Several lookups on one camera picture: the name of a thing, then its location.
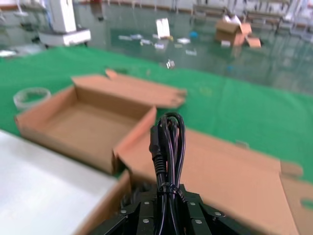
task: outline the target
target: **blue object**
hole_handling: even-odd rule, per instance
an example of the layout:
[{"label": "blue object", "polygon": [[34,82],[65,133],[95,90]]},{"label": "blue object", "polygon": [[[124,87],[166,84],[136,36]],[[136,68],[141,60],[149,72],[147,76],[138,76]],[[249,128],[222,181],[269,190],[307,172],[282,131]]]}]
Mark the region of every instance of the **blue object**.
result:
[{"label": "blue object", "polygon": [[189,35],[190,35],[191,38],[197,38],[198,37],[198,33],[195,32],[195,31],[190,32]]}]

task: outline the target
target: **cardboard box lid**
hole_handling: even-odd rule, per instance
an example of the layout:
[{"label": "cardboard box lid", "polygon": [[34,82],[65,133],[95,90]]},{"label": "cardboard box lid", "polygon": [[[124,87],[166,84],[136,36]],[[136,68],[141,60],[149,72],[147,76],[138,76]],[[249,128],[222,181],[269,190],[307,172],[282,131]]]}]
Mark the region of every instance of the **cardboard box lid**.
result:
[{"label": "cardboard box lid", "polygon": [[261,41],[259,38],[246,37],[246,41],[248,42],[249,47],[261,47]]},{"label": "cardboard box lid", "polygon": [[73,77],[72,80],[76,87],[106,92],[158,108],[177,108],[185,102],[186,92],[184,90],[134,77],[130,77],[129,82],[127,82],[127,76],[117,76],[116,78],[110,80],[105,76],[95,74]]},{"label": "cardboard box lid", "polygon": [[[313,200],[313,186],[294,179],[301,167],[192,130],[186,137],[181,183],[187,190],[265,234],[312,233],[313,211],[300,201]],[[149,144],[147,133],[120,158],[134,174],[155,180]]]},{"label": "cardboard box lid", "polygon": [[219,20],[217,21],[215,27],[217,30],[224,31],[227,33],[249,34],[252,32],[251,25],[249,23],[235,24]]}]

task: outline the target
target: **green mat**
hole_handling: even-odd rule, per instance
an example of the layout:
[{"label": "green mat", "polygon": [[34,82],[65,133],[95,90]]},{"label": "green mat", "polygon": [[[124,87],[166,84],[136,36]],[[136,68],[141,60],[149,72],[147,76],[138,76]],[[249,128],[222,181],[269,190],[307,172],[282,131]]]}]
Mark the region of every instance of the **green mat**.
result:
[{"label": "green mat", "polygon": [[1,62],[0,128],[19,134],[13,121],[18,111],[12,100],[17,91],[46,87],[55,93],[71,84],[71,76],[103,74],[107,67],[186,88],[187,102],[179,112],[189,128],[231,142],[244,141],[252,149],[297,162],[304,168],[304,179],[313,182],[313,97],[209,73],[167,70],[155,63],[92,48],[56,48]]}]

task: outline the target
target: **scattered debris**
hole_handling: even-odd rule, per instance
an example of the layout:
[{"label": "scattered debris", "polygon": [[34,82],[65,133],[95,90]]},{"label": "scattered debris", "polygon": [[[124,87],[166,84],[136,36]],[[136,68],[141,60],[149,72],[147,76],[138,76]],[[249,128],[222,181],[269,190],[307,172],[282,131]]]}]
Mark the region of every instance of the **scattered debris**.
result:
[{"label": "scattered debris", "polygon": [[230,41],[221,41],[221,46],[230,47]]},{"label": "scattered debris", "polygon": [[155,44],[155,48],[156,48],[156,49],[164,49],[164,44],[156,43],[156,44]]},{"label": "scattered debris", "polygon": [[125,41],[132,41],[133,40],[129,36],[122,36],[122,35],[119,35],[118,38],[119,38],[119,40],[125,40]]},{"label": "scattered debris", "polygon": [[140,40],[140,39],[143,39],[143,36],[141,36],[140,34],[134,34],[134,35],[131,35],[131,39]]},{"label": "scattered debris", "polygon": [[186,50],[186,54],[187,55],[196,56],[197,55],[197,51],[196,50]]},{"label": "scattered debris", "polygon": [[190,43],[190,39],[188,39],[188,38],[178,38],[177,42],[181,43],[181,44],[188,44],[188,43]]},{"label": "scattered debris", "polygon": [[146,44],[146,45],[151,45],[152,42],[151,42],[150,40],[141,39],[141,40],[140,40],[140,44],[141,44],[141,45],[144,45],[144,44]]},{"label": "scattered debris", "polygon": [[156,28],[159,38],[169,38],[171,36],[167,18],[156,20]]},{"label": "scattered debris", "polygon": [[168,62],[166,63],[166,67],[171,70],[175,67],[175,63],[173,60],[168,60]]}]

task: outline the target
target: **cable connector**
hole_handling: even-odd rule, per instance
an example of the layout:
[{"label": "cable connector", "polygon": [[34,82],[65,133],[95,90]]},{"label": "cable connector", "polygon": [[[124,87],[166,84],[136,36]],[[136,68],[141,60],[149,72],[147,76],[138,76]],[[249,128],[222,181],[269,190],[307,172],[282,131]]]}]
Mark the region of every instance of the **cable connector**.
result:
[{"label": "cable connector", "polygon": [[158,135],[158,126],[151,127],[149,151],[155,166],[156,175],[166,174],[166,157],[162,155],[161,144]]},{"label": "cable connector", "polygon": [[162,155],[161,143],[158,136],[158,126],[151,127],[149,151],[152,154],[152,160],[155,157]]}]

